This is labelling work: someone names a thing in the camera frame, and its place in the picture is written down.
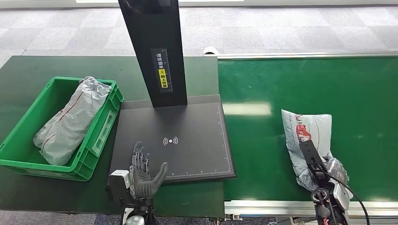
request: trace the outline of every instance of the gray plastic mailer bag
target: gray plastic mailer bag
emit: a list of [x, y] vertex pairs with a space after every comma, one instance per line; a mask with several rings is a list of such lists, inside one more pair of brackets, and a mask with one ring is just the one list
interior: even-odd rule
[[49, 164], [69, 162], [110, 91], [110, 86], [85, 77], [66, 106], [37, 132], [33, 143]]
[[329, 114], [299, 115], [282, 110], [282, 120], [286, 135], [286, 146], [293, 164], [293, 170], [296, 173], [297, 183], [313, 191], [318, 186], [311, 179], [312, 174], [299, 147], [299, 141], [312, 140], [326, 165], [327, 161], [333, 158], [330, 152], [332, 116]]

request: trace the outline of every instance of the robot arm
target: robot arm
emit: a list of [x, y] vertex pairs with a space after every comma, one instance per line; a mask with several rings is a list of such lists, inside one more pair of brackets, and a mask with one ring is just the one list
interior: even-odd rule
[[313, 180], [319, 186], [311, 193], [318, 224], [349, 225], [347, 210], [350, 197], [347, 190], [326, 175], [327, 169], [311, 140], [300, 142], [299, 145], [313, 175]]
[[116, 204], [124, 208], [122, 225], [156, 224], [152, 197], [166, 177], [168, 164], [163, 163], [156, 177], [149, 175], [149, 154], [143, 155], [141, 142], [132, 153], [128, 170], [115, 170], [108, 176], [108, 183]]

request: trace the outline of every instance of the black vertical stand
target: black vertical stand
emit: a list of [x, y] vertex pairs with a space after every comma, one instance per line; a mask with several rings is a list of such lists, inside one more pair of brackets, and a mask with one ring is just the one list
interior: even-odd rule
[[119, 0], [153, 107], [187, 105], [178, 0]]

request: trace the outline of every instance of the green table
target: green table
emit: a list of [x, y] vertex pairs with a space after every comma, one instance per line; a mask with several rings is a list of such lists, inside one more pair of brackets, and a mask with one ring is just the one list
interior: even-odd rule
[[[245, 109], [224, 110], [237, 171], [236, 180], [224, 182], [224, 197], [233, 200], [225, 203], [226, 213], [314, 214], [285, 146], [285, 109], [331, 114], [331, 151], [347, 169], [348, 185], [367, 201], [371, 216], [398, 216], [397, 55], [219, 57], [222, 102]], [[251, 115], [258, 105], [268, 110]], [[350, 215], [363, 215], [357, 202]]]
[[[185, 58], [188, 95], [214, 90], [216, 69], [214, 57]], [[114, 79], [126, 101], [148, 99], [134, 57], [12, 57], [0, 69], [0, 141], [56, 75]], [[370, 215], [398, 216], [398, 57], [223, 56], [218, 76], [237, 178], [164, 186], [155, 198], [161, 216], [222, 217], [224, 207], [227, 214], [313, 215], [309, 192], [295, 181], [281, 109], [331, 114], [331, 150], [344, 163], [349, 185], [367, 201]], [[120, 213], [102, 185], [114, 136], [115, 127], [87, 183], [1, 168], [0, 180], [8, 183], [0, 187], [0, 209]], [[362, 215], [356, 202], [351, 206], [350, 213]]]

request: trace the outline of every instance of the crate handle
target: crate handle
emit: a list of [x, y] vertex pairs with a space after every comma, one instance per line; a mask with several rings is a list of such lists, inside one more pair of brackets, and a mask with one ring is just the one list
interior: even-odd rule
[[115, 113], [110, 110], [107, 116], [107, 119], [105, 120], [104, 125], [102, 126], [101, 132], [97, 138], [97, 140], [94, 143], [94, 146], [92, 147], [92, 151], [98, 156], [104, 147], [104, 144], [106, 142], [106, 137], [109, 133], [109, 130], [111, 129], [112, 122], [115, 119]]

